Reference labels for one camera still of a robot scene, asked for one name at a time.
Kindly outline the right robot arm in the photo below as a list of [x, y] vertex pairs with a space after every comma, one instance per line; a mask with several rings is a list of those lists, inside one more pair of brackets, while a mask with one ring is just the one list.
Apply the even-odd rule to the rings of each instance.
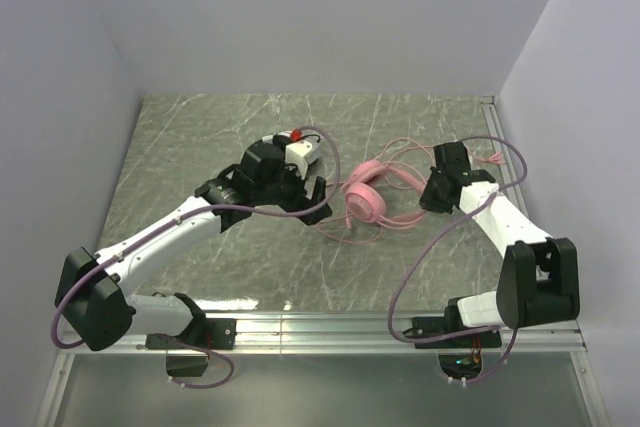
[[436, 146], [434, 158], [420, 206], [433, 213], [458, 209], [470, 215], [502, 257], [494, 291], [449, 301], [448, 328], [518, 329], [575, 320], [580, 313], [575, 244], [535, 226], [491, 174], [471, 166], [463, 143]]

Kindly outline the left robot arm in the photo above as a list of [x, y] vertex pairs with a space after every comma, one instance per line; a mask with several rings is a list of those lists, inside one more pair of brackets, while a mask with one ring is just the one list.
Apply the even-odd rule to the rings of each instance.
[[326, 181], [305, 188], [310, 167], [321, 157], [318, 142], [287, 142], [277, 135], [258, 140], [237, 164], [198, 187], [178, 208], [129, 239], [91, 253], [78, 248], [63, 265], [54, 304], [92, 351], [127, 334], [160, 335], [189, 345], [205, 344], [204, 311], [185, 294], [140, 296], [138, 287], [171, 258], [217, 236], [254, 213], [277, 207], [277, 216], [314, 225], [332, 211]]

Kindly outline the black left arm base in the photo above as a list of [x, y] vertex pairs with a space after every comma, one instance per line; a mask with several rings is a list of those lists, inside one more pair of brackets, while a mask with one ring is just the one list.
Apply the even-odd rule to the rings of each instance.
[[[235, 346], [235, 319], [214, 319], [204, 317], [193, 321], [184, 332], [169, 334], [149, 334], [145, 348], [163, 350], [165, 370], [169, 381], [184, 389], [204, 390], [221, 387], [229, 382], [235, 373], [235, 364], [226, 354]], [[227, 373], [217, 380], [204, 383], [204, 376], [215, 361], [228, 367]]]

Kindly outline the white and black headphones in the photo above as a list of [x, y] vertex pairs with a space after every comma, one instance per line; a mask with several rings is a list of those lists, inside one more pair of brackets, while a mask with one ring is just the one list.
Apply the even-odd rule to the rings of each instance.
[[268, 134], [263, 136], [261, 140], [265, 143], [279, 147], [284, 152], [285, 146], [290, 143], [290, 140], [284, 135], [284, 132], [285, 131], [281, 131], [276, 134]]

